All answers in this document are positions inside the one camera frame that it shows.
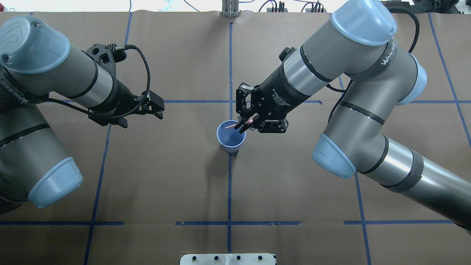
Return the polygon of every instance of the blue cup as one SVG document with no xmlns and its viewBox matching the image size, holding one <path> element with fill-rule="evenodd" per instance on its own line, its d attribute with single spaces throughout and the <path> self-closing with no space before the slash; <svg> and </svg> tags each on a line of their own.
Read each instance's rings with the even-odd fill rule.
<svg viewBox="0 0 471 265">
<path fill-rule="evenodd" d="M 245 140 L 245 132 L 239 133 L 234 128 L 225 129 L 227 126 L 231 126 L 238 123 L 238 121 L 228 120 L 219 125 L 216 131 L 218 141 L 222 146 L 222 149 L 229 154 L 235 153 L 239 150 L 240 146 Z"/>
</svg>

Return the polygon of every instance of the blue plastic cap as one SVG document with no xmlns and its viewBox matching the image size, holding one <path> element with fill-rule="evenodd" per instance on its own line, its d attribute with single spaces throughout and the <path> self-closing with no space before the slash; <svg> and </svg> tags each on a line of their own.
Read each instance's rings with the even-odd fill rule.
<svg viewBox="0 0 471 265">
<path fill-rule="evenodd" d="M 62 199 L 82 184 L 83 178 L 72 157 L 49 170 L 31 190 L 28 200 L 44 208 Z"/>
<path fill-rule="evenodd" d="M 216 137 L 221 144 L 222 149 L 229 154 L 235 153 L 239 150 L 240 146 L 245 140 L 246 132 L 239 133 L 239 130 L 234 128 L 225 129 L 238 123 L 238 121 L 228 120 L 221 123 L 216 131 Z"/>
<path fill-rule="evenodd" d="M 427 85 L 427 73 L 425 72 L 425 69 L 419 64 L 419 61 L 417 61 L 417 59 L 412 54 L 409 55 L 414 58 L 415 64 L 417 65 L 417 79 L 415 80 L 414 87 L 410 93 L 396 104 L 398 106 L 411 103 L 420 94 L 422 94 L 425 86 Z"/>
<path fill-rule="evenodd" d="M 396 33 L 398 26 L 379 0 L 349 0 L 331 18 L 345 37 L 367 46 L 381 46 Z"/>
<path fill-rule="evenodd" d="M 65 61 L 69 40 L 33 16 L 16 16 L 0 28 L 0 63 L 21 74 L 49 71 Z"/>
<path fill-rule="evenodd" d="M 321 134 L 312 159 L 328 172 L 344 179 L 350 178 L 356 171 L 350 159 L 325 134 Z"/>
</svg>

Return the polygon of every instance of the cup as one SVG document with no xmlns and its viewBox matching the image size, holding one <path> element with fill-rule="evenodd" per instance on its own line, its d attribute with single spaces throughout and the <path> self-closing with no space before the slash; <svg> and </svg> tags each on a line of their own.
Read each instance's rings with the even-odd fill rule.
<svg viewBox="0 0 471 265">
<path fill-rule="evenodd" d="M 239 150 L 240 146 L 245 140 L 245 132 L 239 133 L 239 130 L 234 128 L 226 129 L 227 126 L 231 126 L 238 123 L 238 121 L 228 120 L 219 125 L 216 131 L 216 136 L 221 144 L 222 149 L 229 154 L 235 153 Z"/>
</svg>

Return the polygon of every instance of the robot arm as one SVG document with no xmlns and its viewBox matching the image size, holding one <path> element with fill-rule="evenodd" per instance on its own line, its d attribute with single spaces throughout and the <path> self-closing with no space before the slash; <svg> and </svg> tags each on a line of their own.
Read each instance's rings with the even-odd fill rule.
<svg viewBox="0 0 471 265">
<path fill-rule="evenodd" d="M 116 78 L 117 62 L 135 49 L 147 68 L 147 89 L 133 95 Z M 86 107 L 98 124 L 127 127 L 125 116 L 162 119 L 163 99 L 149 90 L 150 73 L 139 48 L 95 44 L 86 52 L 33 16 L 0 28 L 0 214 L 30 200 L 45 207 L 77 189 L 82 176 L 36 104 L 59 100 L 52 91 Z"/>
<path fill-rule="evenodd" d="M 314 161 L 342 178 L 365 174 L 470 231 L 471 183 L 380 134 L 393 108 L 414 100 L 427 80 L 392 38 L 396 28 L 379 1 L 349 0 L 299 49 L 283 51 L 281 66 L 262 84 L 237 89 L 235 129 L 284 133 L 287 113 L 345 73 L 353 82 L 312 153 Z M 253 123 L 245 124 L 251 117 Z"/>
</svg>

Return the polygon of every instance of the white bracket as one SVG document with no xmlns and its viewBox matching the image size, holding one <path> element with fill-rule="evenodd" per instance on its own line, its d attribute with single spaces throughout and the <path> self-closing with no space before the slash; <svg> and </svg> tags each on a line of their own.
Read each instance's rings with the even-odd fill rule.
<svg viewBox="0 0 471 265">
<path fill-rule="evenodd" d="M 239 16 L 239 0 L 222 0 L 223 17 L 238 17 Z"/>
<path fill-rule="evenodd" d="M 186 254 L 180 265 L 276 265 L 276 255 L 269 253 Z"/>
</svg>

